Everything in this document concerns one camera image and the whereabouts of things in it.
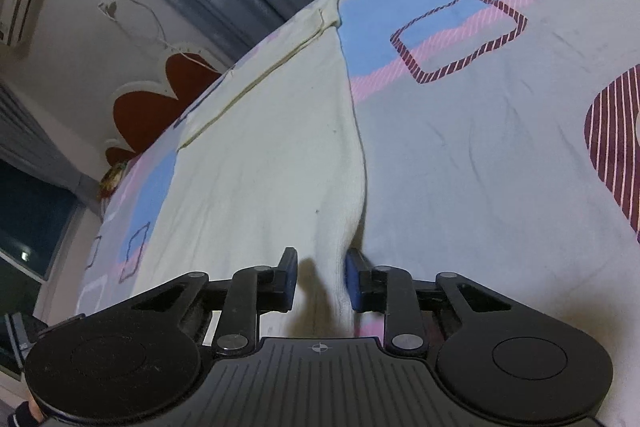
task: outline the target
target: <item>bed sheet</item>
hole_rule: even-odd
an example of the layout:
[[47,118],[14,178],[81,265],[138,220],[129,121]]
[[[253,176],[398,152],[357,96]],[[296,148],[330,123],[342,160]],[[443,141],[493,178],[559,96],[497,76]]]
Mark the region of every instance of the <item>bed sheet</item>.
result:
[[360,245],[598,339],[640,417],[640,0],[340,0],[367,167]]

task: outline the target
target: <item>pink stripe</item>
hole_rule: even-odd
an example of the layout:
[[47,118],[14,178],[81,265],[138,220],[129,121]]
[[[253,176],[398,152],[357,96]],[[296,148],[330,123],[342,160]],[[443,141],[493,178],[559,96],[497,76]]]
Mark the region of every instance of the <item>pink stripe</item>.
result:
[[[507,4],[515,9],[529,5],[533,0],[500,0],[502,6]],[[503,11],[495,6],[489,6],[476,12],[466,19],[457,28],[442,30],[430,36],[421,44],[413,48],[410,52],[415,60],[422,62],[432,57],[452,44],[464,41],[476,35],[481,29],[493,24],[497,20],[508,17]],[[383,87],[397,80],[406,72],[406,67],[401,57],[397,57],[386,66],[363,76],[351,77],[351,94],[353,102],[358,103],[365,100],[373,93],[383,89]]]

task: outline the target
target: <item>dark window pane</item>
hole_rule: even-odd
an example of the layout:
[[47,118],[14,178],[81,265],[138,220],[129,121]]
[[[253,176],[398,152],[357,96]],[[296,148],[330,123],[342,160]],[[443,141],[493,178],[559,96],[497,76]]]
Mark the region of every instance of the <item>dark window pane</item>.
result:
[[0,250],[44,277],[76,197],[0,161]]
[[33,313],[40,283],[0,259],[0,365],[20,375],[4,326],[4,314]]

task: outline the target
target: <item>power cord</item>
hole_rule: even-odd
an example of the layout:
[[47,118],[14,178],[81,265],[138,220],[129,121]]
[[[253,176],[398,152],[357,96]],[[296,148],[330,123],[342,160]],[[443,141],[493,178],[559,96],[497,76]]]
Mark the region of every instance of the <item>power cord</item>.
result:
[[[184,51],[176,48],[174,45],[169,44],[169,42],[167,42],[167,40],[166,40],[166,33],[164,31],[164,27],[162,27],[162,23],[160,22],[160,19],[156,15],[156,12],[150,6],[144,4],[143,2],[140,2],[139,0],[129,0],[129,1],[132,2],[133,4],[136,4],[137,6],[143,7],[149,13],[151,13],[151,15],[153,16],[153,18],[154,18],[154,20],[156,22],[156,36],[155,37],[151,37],[153,40],[155,40],[157,42],[160,42],[166,48],[170,48],[170,49],[176,51],[177,53],[182,55],[187,60],[190,60],[191,62],[194,62],[195,64],[205,68],[206,70],[212,71],[213,73],[217,73],[217,74],[221,73],[220,71],[215,70],[214,68],[211,68],[208,64],[203,64],[199,60],[196,60],[195,58],[190,57]],[[140,36],[140,37],[143,37],[143,38],[148,38],[148,36],[146,36],[146,35],[139,34],[139,33],[131,31],[130,29],[125,28],[122,25],[122,23],[116,18],[114,9],[113,9],[113,12],[110,13],[109,6],[107,4],[105,4],[105,3],[98,4],[98,11],[100,13],[102,13],[105,17],[110,19],[111,21],[115,22],[125,33],[127,33],[129,35],[137,35],[137,36]]]

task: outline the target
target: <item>folded cloth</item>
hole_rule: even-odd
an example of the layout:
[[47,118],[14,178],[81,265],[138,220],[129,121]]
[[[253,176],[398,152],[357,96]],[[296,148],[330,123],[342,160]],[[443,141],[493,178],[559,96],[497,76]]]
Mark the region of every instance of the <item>folded cloth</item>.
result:
[[294,247],[293,311],[263,315],[262,334],[353,334],[342,258],[365,175],[337,1],[300,12],[189,116],[134,293],[193,270],[229,279]]

